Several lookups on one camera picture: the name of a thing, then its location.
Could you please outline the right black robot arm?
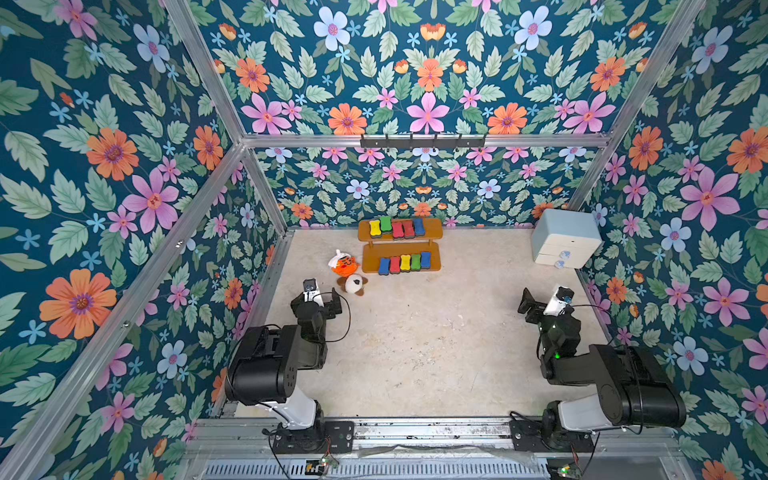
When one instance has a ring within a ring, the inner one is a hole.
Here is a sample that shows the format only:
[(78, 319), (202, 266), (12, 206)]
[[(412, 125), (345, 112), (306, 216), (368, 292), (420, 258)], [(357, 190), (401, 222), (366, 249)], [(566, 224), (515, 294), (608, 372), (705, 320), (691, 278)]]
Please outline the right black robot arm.
[(542, 414), (549, 435), (634, 427), (680, 428), (685, 403), (673, 382), (646, 347), (591, 344), (577, 352), (580, 320), (573, 316), (572, 289), (559, 286), (547, 302), (522, 290), (518, 313), (538, 329), (536, 358), (543, 378), (555, 386), (592, 385), (590, 396), (553, 401)]

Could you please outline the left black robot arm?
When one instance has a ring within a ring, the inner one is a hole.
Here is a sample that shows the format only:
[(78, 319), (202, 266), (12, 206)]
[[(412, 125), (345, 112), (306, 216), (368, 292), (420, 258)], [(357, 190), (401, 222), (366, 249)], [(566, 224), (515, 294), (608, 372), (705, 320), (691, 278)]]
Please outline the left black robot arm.
[(298, 373), (324, 367), (327, 321), (347, 305), (336, 290), (305, 292), (291, 301), (294, 324), (249, 328), (228, 367), (226, 399), (265, 410), (289, 431), (322, 431), (322, 407), (300, 389)]

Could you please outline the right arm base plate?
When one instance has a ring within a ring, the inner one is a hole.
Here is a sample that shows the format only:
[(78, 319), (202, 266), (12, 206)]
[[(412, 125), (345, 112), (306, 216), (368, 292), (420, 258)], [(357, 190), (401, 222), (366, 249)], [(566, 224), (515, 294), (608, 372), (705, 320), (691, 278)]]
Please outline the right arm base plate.
[(586, 432), (546, 432), (540, 420), (513, 417), (509, 422), (513, 448), (520, 452), (590, 453), (595, 446)]

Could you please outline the blue eraser top shelf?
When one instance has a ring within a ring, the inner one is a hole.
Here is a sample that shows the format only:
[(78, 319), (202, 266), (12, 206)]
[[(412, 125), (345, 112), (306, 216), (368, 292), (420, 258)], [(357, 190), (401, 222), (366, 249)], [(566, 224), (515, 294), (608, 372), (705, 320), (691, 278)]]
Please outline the blue eraser top shelf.
[(414, 218), (412, 220), (412, 223), (413, 223), (414, 235), (416, 237), (423, 237), (426, 235), (424, 220), (422, 218), (419, 218), (419, 217)]

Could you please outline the yellow eraser top shelf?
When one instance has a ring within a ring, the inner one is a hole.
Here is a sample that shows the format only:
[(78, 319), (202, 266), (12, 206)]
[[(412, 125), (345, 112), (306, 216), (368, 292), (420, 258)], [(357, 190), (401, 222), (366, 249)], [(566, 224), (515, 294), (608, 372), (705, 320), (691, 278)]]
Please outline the yellow eraser top shelf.
[(380, 220), (370, 220), (368, 225), (369, 235), (371, 238), (379, 238), (382, 235)]

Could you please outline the red eraser top shelf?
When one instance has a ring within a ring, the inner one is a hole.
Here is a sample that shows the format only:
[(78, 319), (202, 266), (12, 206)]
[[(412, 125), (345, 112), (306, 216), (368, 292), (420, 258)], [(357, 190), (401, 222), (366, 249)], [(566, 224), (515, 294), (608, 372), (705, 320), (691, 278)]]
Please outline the red eraser top shelf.
[(394, 221), (392, 223), (392, 237), (395, 240), (403, 239), (405, 237), (404, 223), (401, 221)]
[(412, 220), (406, 220), (402, 223), (403, 234), (405, 239), (412, 239), (415, 237), (415, 227)]

